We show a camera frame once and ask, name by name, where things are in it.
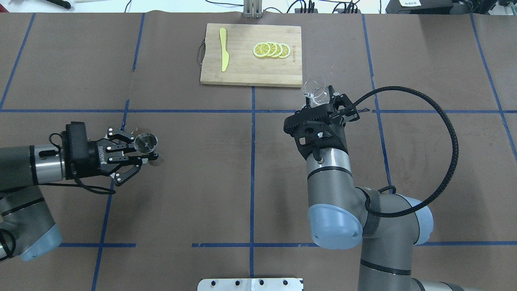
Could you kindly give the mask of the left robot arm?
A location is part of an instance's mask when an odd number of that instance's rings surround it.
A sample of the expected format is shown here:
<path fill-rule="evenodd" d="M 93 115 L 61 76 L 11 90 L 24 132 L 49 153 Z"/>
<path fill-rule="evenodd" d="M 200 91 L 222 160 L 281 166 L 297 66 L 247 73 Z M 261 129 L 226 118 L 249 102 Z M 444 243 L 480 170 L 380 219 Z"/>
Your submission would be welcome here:
<path fill-rule="evenodd" d="M 109 127 L 106 135 L 89 141 L 83 122 L 71 122 L 57 133 L 61 144 L 1 149 L 1 260 L 38 258 L 62 243 L 62 236 L 41 193 L 41 186 L 78 187 L 100 195 L 115 190 L 90 186 L 85 177 L 110 177 L 121 186 L 142 166 L 157 160 L 158 139 L 150 133 L 132 135 Z"/>

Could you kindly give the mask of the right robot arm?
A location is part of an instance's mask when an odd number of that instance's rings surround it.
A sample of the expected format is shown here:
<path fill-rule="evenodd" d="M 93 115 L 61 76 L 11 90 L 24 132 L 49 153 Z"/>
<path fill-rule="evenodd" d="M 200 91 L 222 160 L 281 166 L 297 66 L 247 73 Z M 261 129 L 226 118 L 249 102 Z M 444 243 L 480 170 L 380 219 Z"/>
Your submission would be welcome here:
<path fill-rule="evenodd" d="M 445 111 L 430 97 L 403 86 L 385 86 L 355 102 L 334 92 L 328 103 L 310 102 L 284 121 L 307 166 L 308 219 L 313 242 L 329 250 L 361 245 L 359 291 L 465 291 L 453 283 L 429 282 L 412 277 L 415 245 L 429 240 L 434 228 L 429 204 L 451 181 L 459 158 L 458 138 Z M 439 114 L 451 138 L 451 162 L 436 190 L 424 201 L 395 192 L 354 184 L 345 124 L 359 119 L 357 105 L 384 91 L 400 91 L 426 101 Z"/>

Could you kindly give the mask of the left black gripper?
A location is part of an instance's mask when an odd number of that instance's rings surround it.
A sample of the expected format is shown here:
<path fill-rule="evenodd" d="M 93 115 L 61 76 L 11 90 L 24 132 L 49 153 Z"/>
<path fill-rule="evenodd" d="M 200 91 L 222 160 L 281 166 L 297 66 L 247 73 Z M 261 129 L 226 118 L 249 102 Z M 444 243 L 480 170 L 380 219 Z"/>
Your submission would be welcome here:
<path fill-rule="evenodd" d="M 115 186 L 122 186 L 134 177 L 149 161 L 159 158 L 159 155 L 122 156 L 121 151 L 136 150 L 136 137 L 128 132 L 108 127 L 107 138 L 88 142 L 89 158 L 83 166 L 83 177 L 109 176 L 114 173 Z"/>

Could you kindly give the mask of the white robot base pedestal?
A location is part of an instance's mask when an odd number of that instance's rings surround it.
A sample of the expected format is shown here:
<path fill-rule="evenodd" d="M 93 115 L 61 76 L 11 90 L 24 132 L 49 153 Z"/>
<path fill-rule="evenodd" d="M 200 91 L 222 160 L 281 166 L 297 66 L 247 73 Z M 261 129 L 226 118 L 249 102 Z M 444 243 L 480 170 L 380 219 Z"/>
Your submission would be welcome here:
<path fill-rule="evenodd" d="M 198 291 L 303 291 L 302 278 L 206 278 Z"/>

